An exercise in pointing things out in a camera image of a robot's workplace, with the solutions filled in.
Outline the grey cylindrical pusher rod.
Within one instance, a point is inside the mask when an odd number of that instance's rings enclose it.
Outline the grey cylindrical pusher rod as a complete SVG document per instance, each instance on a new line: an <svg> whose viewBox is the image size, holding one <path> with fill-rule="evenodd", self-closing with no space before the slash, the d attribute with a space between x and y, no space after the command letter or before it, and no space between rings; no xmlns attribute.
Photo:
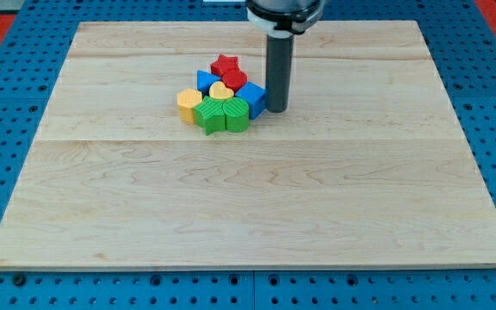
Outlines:
<svg viewBox="0 0 496 310"><path fill-rule="evenodd" d="M293 36L283 39L267 36L265 104L272 113L284 112L288 107L293 47Z"/></svg>

